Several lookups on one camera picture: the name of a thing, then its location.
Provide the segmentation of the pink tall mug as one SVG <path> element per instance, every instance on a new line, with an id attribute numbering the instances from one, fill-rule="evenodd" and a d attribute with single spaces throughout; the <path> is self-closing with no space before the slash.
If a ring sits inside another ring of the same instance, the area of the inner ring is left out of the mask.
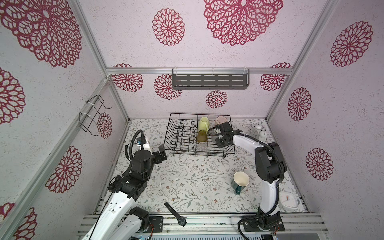
<path id="1" fill-rule="evenodd" d="M 225 116 L 217 116 L 215 119 L 215 126 L 221 125 L 228 122 L 228 119 Z"/>

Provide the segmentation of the amber glass cup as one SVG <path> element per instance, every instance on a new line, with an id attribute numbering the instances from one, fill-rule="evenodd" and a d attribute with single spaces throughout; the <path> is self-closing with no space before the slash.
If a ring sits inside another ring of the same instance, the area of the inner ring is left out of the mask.
<path id="1" fill-rule="evenodd" d="M 207 132 L 205 130 L 199 130 L 198 134 L 197 134 L 197 143 L 206 143 L 208 141 L 208 135 L 207 135 Z"/>

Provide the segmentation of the light green mug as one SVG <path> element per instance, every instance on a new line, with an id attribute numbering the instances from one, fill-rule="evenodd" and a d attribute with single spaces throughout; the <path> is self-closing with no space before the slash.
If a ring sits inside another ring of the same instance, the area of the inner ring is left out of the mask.
<path id="1" fill-rule="evenodd" d="M 204 131 L 206 134 L 208 133 L 210 128 L 210 122 L 207 117 L 201 117 L 198 123 L 198 132 Z"/>

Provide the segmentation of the clear glass cup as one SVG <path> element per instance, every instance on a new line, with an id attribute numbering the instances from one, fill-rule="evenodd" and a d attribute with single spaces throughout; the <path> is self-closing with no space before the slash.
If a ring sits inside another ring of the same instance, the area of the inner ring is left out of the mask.
<path id="1" fill-rule="evenodd" d="M 198 151 L 206 151 L 208 149 L 208 144 L 207 142 L 199 142 L 198 143 Z"/>

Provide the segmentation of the dark green mug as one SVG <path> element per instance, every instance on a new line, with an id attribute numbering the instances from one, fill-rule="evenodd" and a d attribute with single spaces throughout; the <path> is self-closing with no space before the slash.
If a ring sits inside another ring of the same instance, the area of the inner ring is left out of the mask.
<path id="1" fill-rule="evenodd" d="M 235 172 L 232 179 L 232 188 L 236 195 L 240 195 L 242 190 L 250 183 L 250 177 L 244 172 Z"/>

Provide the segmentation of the white cup grey handle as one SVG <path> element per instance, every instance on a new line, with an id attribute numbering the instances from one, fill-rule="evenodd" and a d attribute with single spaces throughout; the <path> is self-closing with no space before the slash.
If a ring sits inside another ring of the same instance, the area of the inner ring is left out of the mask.
<path id="1" fill-rule="evenodd" d="M 219 129 L 213 129 L 210 131 L 210 134 L 211 134 L 211 141 L 213 144 L 216 144 L 216 139 L 219 138 L 219 134 L 220 133 L 220 130 Z"/>

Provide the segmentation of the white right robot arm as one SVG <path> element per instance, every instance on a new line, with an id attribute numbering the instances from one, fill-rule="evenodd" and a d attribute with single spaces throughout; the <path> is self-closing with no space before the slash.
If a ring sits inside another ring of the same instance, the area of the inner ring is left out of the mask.
<path id="1" fill-rule="evenodd" d="M 217 125 L 208 130 L 210 137 L 215 140 L 218 148 L 237 146 L 253 154 L 256 172 L 262 180 L 262 202 L 257 215 L 243 217 L 238 221 L 239 233 L 245 237 L 242 228 L 255 227 L 261 231 L 284 231 L 285 227 L 278 210 L 280 198 L 280 185 L 287 171 L 286 162 L 277 143 L 267 144 L 249 136 L 241 130 L 234 130 L 228 122 Z"/>

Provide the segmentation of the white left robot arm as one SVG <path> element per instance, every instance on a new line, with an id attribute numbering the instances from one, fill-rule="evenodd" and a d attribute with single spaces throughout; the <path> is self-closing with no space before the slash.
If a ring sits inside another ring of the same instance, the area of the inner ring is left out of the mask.
<path id="1" fill-rule="evenodd" d="M 167 160 L 167 154 L 163 144 L 155 152 L 149 142 L 138 140 L 138 146 L 133 153 L 133 145 L 126 145 L 130 165 L 109 184 L 111 195 L 84 240 L 128 240 L 137 232 L 148 230 L 149 212 L 138 207 L 137 200 L 147 188 L 154 166 Z"/>

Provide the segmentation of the white alarm clock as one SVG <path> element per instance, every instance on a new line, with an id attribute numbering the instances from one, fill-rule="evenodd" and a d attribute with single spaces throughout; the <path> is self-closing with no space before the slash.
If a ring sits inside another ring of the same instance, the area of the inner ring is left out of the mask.
<path id="1" fill-rule="evenodd" d="M 267 141 L 267 131 L 261 123 L 257 123 L 251 130 L 251 136 L 257 139 L 258 141 L 266 143 Z"/>

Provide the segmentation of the black wristwatch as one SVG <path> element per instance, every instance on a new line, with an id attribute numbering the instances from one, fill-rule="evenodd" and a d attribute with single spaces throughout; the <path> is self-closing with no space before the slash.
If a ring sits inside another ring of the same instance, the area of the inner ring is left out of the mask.
<path id="1" fill-rule="evenodd" d="M 184 227 L 187 224 L 186 218 L 182 217 L 179 213 L 177 213 L 168 202 L 165 202 L 164 205 L 170 211 L 170 213 L 177 219 L 178 224 L 180 226 Z"/>

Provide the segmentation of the white square clock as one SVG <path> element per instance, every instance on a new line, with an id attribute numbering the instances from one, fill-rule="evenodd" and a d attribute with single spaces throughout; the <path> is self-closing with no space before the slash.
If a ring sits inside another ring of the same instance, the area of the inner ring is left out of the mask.
<path id="1" fill-rule="evenodd" d="M 279 207 L 286 211 L 296 211 L 299 209 L 299 201 L 289 192 L 280 192 L 279 196 Z"/>

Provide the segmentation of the grey wall shelf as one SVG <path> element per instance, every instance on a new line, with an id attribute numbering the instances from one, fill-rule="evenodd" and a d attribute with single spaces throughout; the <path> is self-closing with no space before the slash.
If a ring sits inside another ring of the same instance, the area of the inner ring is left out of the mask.
<path id="1" fill-rule="evenodd" d="M 250 85 L 250 73 L 249 69 L 229 74 L 179 73 L 172 69 L 171 83 L 174 90 L 245 90 Z"/>

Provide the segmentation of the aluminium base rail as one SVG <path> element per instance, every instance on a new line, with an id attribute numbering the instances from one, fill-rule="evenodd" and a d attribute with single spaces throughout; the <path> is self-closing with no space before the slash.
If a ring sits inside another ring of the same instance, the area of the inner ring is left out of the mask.
<path id="1" fill-rule="evenodd" d="M 152 214 L 149 222 L 155 229 L 149 227 L 146 234 L 153 233 L 154 237 L 176 235 L 239 235 L 238 222 L 249 215 L 246 214 L 185 214 L 186 225 L 179 225 L 172 214 Z M 241 224 L 244 235 L 251 238 L 255 235 L 288 235 L 329 233 L 320 214 L 315 213 L 281 213 L 278 218 L 263 230 L 260 223 L 246 221 Z"/>

